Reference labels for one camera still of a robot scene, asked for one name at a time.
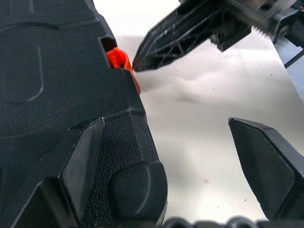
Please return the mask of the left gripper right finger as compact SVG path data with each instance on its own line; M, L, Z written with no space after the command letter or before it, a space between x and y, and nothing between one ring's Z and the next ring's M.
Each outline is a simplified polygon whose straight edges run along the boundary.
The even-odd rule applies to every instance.
M228 121L245 178L269 220L304 220L304 156L276 129Z

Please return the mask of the orange case latch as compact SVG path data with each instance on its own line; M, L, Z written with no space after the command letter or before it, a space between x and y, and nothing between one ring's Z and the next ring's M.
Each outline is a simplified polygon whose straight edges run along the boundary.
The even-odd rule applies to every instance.
M106 52L106 56L107 56L107 59L108 59L108 62L110 64L111 68L123 68L125 70L128 70L131 73L137 93L138 93L138 95L140 95L141 88L135 78L128 54L126 52L124 52L123 50L119 49L118 47L115 47L114 49Z

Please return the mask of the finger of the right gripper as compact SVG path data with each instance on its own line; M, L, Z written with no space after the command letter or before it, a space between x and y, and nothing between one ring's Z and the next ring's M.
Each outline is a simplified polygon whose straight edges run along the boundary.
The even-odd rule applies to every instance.
M222 4L181 4L146 34L133 70L169 65L208 39L223 52L250 33L251 27Z

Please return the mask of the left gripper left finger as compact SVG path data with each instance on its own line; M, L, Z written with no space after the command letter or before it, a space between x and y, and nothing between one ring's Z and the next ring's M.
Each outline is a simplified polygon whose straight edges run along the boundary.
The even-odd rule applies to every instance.
M10 228L75 228L93 184L104 123L67 131L37 165L10 206Z

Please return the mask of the black plastic tool case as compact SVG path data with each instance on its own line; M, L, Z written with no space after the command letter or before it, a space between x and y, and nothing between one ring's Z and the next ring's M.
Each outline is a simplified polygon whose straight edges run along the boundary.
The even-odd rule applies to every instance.
M131 73L93 0L0 0L0 228L38 163L67 131L104 123L96 172L75 228L162 223L167 178Z

